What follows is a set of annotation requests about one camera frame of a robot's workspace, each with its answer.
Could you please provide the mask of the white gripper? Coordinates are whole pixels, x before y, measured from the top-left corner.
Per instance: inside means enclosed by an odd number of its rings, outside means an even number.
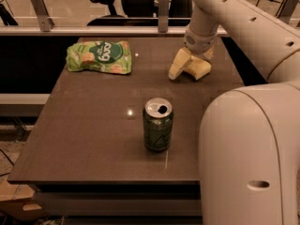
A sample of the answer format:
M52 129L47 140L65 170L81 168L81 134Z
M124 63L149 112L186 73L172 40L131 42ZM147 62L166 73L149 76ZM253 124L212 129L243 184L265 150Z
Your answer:
M206 60L211 60L214 57L213 42L217 34L210 36L202 36L193 32L187 27L184 35L184 48L181 48L169 69L168 76L171 80L175 80L184 70L184 68L191 62L191 53L203 56Z

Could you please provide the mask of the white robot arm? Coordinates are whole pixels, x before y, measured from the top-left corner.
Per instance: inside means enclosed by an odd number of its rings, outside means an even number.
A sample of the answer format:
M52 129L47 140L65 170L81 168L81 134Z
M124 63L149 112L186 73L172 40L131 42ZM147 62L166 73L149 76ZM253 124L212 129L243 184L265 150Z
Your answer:
M203 225L298 225L300 35L245 0L192 0L187 49L223 27L265 82L228 91L199 133Z

